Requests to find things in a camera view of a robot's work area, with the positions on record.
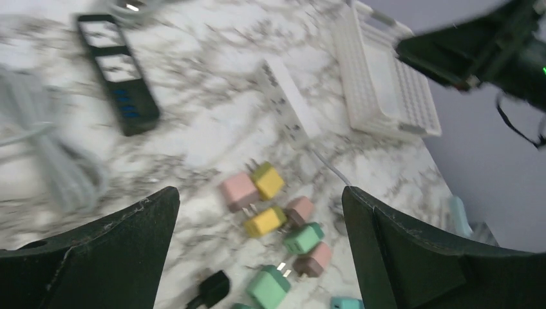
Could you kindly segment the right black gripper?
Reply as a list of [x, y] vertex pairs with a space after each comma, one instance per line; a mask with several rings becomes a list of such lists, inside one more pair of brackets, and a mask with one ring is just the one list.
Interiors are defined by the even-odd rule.
[[484, 82], [545, 111], [545, 1], [507, 1], [485, 16], [401, 39], [398, 60], [444, 87]]

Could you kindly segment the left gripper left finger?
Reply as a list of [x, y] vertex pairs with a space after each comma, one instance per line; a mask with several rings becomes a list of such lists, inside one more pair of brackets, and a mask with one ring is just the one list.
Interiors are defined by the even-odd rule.
[[152, 308], [180, 206], [165, 187], [61, 234], [1, 251], [2, 308]]

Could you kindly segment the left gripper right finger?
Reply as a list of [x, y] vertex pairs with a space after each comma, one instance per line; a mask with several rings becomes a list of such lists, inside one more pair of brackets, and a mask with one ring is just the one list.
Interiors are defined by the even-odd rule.
[[545, 307], [545, 254], [457, 236], [358, 187], [342, 204], [366, 308]]

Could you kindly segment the teal plug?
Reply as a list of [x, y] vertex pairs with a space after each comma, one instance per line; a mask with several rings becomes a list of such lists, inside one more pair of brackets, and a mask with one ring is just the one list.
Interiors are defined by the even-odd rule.
[[332, 297], [330, 300], [331, 309], [364, 309], [361, 299], [352, 297]]
[[325, 234], [318, 222], [310, 222], [288, 233], [283, 245], [290, 254], [303, 255], [309, 253]]

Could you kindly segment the pink plug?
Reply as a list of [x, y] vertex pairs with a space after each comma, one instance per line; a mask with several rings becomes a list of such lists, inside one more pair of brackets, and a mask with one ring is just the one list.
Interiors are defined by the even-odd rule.
[[314, 204], [306, 196], [292, 200], [285, 208], [287, 224], [290, 228], [304, 225], [314, 211]]
[[319, 277], [332, 259], [332, 250], [321, 241], [309, 253], [299, 256], [292, 264], [293, 271], [299, 277]]
[[257, 187], [245, 172], [228, 177], [218, 188], [230, 212], [238, 212], [260, 200]]

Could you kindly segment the green plug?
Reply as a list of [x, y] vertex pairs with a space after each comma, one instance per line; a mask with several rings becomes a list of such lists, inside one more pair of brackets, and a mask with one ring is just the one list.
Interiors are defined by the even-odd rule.
[[252, 306], [243, 303], [235, 303], [232, 305], [231, 309], [254, 309]]
[[275, 309], [292, 288], [288, 280], [291, 272], [284, 262], [278, 265], [264, 265], [250, 280], [245, 291], [258, 308]]

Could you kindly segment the yellow plug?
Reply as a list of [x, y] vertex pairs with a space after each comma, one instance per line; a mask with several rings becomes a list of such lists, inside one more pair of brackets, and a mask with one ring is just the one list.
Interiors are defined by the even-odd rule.
[[276, 168], [268, 161], [258, 163], [254, 159], [250, 164], [245, 164], [249, 170], [249, 176], [258, 190], [259, 197], [263, 201], [273, 199], [284, 188], [285, 181]]
[[251, 238], [260, 238], [277, 230], [286, 222], [287, 217], [284, 210], [275, 205], [248, 219], [243, 224], [243, 228]]

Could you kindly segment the black power strip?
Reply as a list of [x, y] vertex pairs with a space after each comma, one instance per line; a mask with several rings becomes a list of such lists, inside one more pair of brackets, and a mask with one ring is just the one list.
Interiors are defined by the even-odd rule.
[[121, 132], [133, 136], [154, 129], [160, 109], [115, 18], [76, 15], [75, 27]]

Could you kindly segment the white power strip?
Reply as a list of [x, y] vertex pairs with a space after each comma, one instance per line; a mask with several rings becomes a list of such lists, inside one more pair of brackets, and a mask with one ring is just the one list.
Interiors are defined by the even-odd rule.
[[321, 135], [309, 104], [301, 95], [284, 62], [265, 57], [254, 72], [256, 82], [294, 149], [308, 147]]

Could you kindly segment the white plastic basket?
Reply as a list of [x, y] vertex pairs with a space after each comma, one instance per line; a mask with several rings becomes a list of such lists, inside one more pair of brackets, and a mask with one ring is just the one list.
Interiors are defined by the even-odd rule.
[[397, 140], [440, 136], [428, 80], [397, 59], [406, 25], [360, 1], [347, 1], [332, 36], [352, 129]]

